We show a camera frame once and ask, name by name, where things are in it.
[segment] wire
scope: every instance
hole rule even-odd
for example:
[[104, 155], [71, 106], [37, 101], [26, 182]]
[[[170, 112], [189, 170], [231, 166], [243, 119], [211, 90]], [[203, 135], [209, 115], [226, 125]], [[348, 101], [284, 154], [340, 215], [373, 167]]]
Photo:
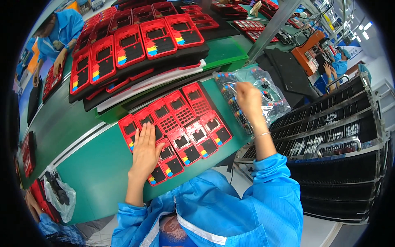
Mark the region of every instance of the wire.
[[232, 167], [232, 176], [230, 177], [230, 185], [232, 184], [232, 179], [233, 179], [233, 167]]

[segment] blue cap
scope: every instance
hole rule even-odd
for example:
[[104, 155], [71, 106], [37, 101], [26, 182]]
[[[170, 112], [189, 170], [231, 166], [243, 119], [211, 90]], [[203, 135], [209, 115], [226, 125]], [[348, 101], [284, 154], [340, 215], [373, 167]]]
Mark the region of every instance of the blue cap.
[[350, 54], [348, 53], [348, 51], [347, 51], [346, 49], [343, 49], [342, 52], [344, 53], [344, 55], [345, 55], [348, 59], [351, 58]]
[[372, 83], [372, 76], [370, 75], [368, 68], [366, 68], [364, 64], [358, 64], [358, 69], [359, 72], [368, 72], [369, 82]]

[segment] orange machine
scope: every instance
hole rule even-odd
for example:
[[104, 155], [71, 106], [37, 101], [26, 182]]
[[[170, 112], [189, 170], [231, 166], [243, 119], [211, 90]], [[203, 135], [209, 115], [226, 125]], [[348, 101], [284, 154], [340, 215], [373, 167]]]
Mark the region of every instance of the orange machine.
[[323, 38], [325, 38], [324, 33], [317, 30], [304, 45], [296, 47], [291, 51], [296, 60], [298, 60], [305, 70], [307, 76], [313, 75], [319, 66], [315, 57], [316, 55], [324, 52], [319, 45], [320, 40]]

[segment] bracelet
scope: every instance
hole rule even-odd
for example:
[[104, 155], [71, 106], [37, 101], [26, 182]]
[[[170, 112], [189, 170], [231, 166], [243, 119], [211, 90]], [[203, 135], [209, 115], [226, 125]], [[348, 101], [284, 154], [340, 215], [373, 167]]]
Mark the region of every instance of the bracelet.
[[260, 135], [258, 135], [258, 136], [264, 136], [264, 135], [266, 135], [266, 134], [270, 134], [270, 131], [269, 131], [269, 132], [265, 132], [265, 133], [263, 133], [263, 134], [260, 134]]

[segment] clear plastic bag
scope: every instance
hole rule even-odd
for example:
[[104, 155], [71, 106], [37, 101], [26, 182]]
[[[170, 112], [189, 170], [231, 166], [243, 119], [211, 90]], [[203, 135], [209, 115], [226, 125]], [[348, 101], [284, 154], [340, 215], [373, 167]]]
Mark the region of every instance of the clear plastic bag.
[[[47, 167], [47, 171], [53, 175], [57, 173], [55, 170], [53, 170], [50, 167]], [[47, 180], [46, 176], [44, 176], [45, 197], [47, 201], [49, 201], [54, 206], [54, 208], [60, 213], [60, 217], [62, 218], [63, 222], [67, 223], [71, 221], [73, 217], [77, 196], [75, 190], [72, 187], [70, 187], [67, 183], [63, 183], [59, 176], [56, 178], [56, 181], [59, 184], [60, 188], [64, 190], [64, 192], [66, 193], [66, 196], [68, 197], [68, 202], [67, 203], [59, 202], [59, 198], [54, 193], [51, 184]]]
[[254, 87], [258, 88], [262, 93], [262, 113], [266, 117], [267, 125], [270, 125], [278, 118], [284, 116], [291, 111], [291, 107], [286, 101], [281, 91], [274, 85], [270, 74], [259, 68], [258, 66], [249, 66], [238, 69], [234, 72], [220, 72], [213, 73], [214, 78], [219, 84], [223, 86], [222, 94], [233, 94], [229, 101], [237, 101], [237, 92], [234, 86], [239, 81], [248, 81]]

